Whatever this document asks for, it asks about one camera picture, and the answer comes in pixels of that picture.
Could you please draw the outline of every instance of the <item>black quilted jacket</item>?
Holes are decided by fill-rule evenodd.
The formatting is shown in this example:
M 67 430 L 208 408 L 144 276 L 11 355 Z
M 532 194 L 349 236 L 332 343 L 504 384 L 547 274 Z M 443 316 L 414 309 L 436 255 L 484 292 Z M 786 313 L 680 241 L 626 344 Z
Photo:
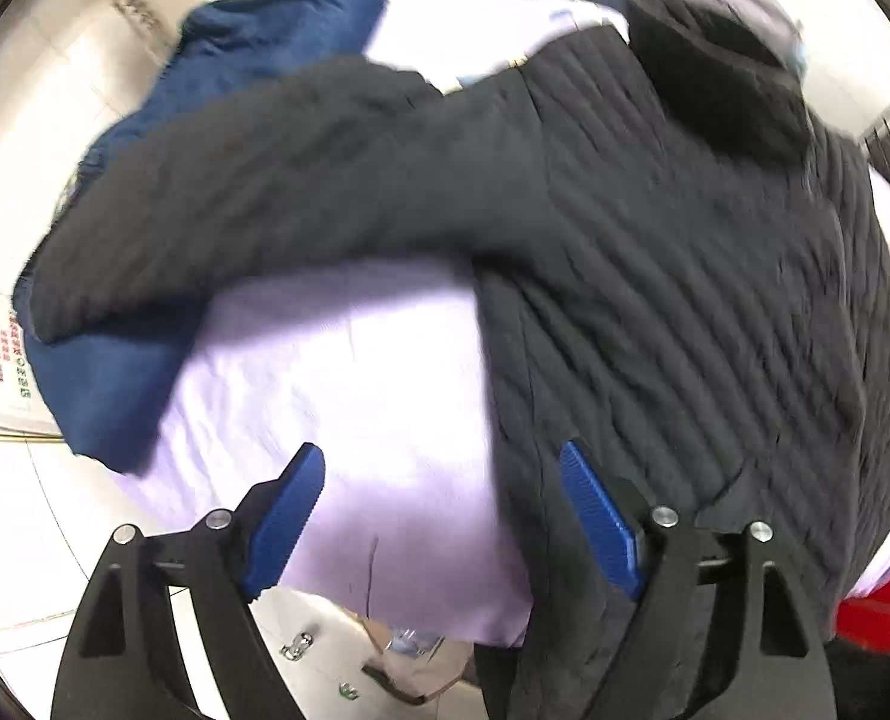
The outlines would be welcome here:
M 738 26 L 629 22 L 630 49 L 592 28 L 447 97 L 353 59 L 218 101 L 112 163 L 35 267 L 49 340 L 256 274 L 471 258 L 535 599 L 514 718 L 577 718 L 631 611 L 563 493 L 566 440 L 701 525 L 773 523 L 826 625 L 890 527 L 866 163 Z

